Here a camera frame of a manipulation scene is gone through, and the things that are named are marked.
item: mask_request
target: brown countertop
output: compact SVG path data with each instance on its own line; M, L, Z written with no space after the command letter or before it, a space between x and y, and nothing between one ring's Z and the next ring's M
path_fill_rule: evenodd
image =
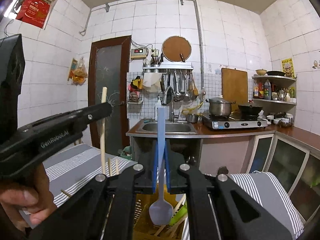
M133 137L156 137L156 134L152 133L139 133L137 128L143 120L140 120L134 127L132 127L128 132L127 136ZM238 137L238 136L251 136L251 135L262 135L262 134L272 134L279 133L279 135L286 135L296 141L299 141L305 145L308 145L314 149L320 150L320 136L315 133L297 128L297 127L287 127L282 128L278 125L269 125L266 128L255 128L255 129L239 129L239 130L209 130L202 122L193 124L196 129L197 134L188 135L166 135L166 138L223 138L223 137Z

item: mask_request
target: mosaic tile backsplash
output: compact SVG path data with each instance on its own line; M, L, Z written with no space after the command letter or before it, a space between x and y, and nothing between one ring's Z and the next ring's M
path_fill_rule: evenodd
M141 76L143 78L142 72L128 72L127 73L127 88L131 82L131 80L135 79L137 76ZM195 79L196 87L198 91L201 90L201 74L193 73L193 77ZM168 75L164 74L164 84L165 87L167 85ZM221 95L221 73L205 73L204 74L204 87L206 90L205 98L213 98L218 95ZM127 104L127 118L128 119L144 119L144 118L152 118L155 117L155 105L158 100L158 95L162 98L162 92L160 93L150 93L145 90L141 91L141 100L143 102L141 104ZM252 98L252 79L248 80L248 100ZM191 108L200 104L199 98L196 101L185 104L183 101L174 102L174 112L177 115L180 113L179 120L183 120L184 116L181 114L181 111L185 108ZM167 106L167 118L169 118L169 105ZM198 112L204 112L209 109L209 103L204 102Z

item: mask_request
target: kitchen sink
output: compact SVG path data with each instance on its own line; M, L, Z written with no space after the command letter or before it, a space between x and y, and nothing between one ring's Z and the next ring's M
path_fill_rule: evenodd
M143 123L137 132L157 133L158 122ZM196 134L195 128L188 122L166 122L165 132L174 134Z

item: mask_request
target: red plastic bag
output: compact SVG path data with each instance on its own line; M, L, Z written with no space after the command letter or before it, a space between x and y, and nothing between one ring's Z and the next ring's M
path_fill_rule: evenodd
M50 5L43 0L24 0L16 19L42 28L49 9Z

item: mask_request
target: faucet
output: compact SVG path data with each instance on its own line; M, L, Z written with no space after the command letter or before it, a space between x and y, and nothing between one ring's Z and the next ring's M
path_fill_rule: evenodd
M171 86L168 86L165 89L161 104L164 105L164 106L167 105L167 96L168 96L168 93L170 93L170 92L171 92L171 112L169 114L169 122L174 122L174 118L175 118L174 111L173 111L173 95L174 95L174 91L173 91L173 88Z

